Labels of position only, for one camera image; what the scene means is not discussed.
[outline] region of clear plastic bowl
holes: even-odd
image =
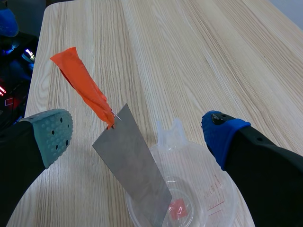
[[[233,224],[238,204],[235,184],[207,148],[187,141],[179,119],[169,131],[158,122],[158,144],[150,151],[173,197],[162,227]],[[128,194],[126,204],[136,227],[152,227]]]

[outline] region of orange cloth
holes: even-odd
[[[55,54],[51,60],[59,67],[70,85],[81,95],[96,115],[108,124],[108,129],[115,123],[114,115],[107,103],[107,98],[97,87],[83,62],[77,54],[76,47]]]

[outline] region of wood grain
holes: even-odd
[[[64,155],[25,193],[8,226],[132,227],[125,192],[93,150],[105,124],[49,60],[77,48],[114,111],[128,103],[149,146],[156,121],[179,118],[205,146],[201,116],[250,121],[303,155],[303,36],[263,0],[77,0],[49,6],[26,115],[64,108],[74,132]],[[253,226],[243,199],[234,226]]]

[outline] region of metal scraper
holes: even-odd
[[[126,104],[93,144],[153,227],[161,227],[172,196]]]

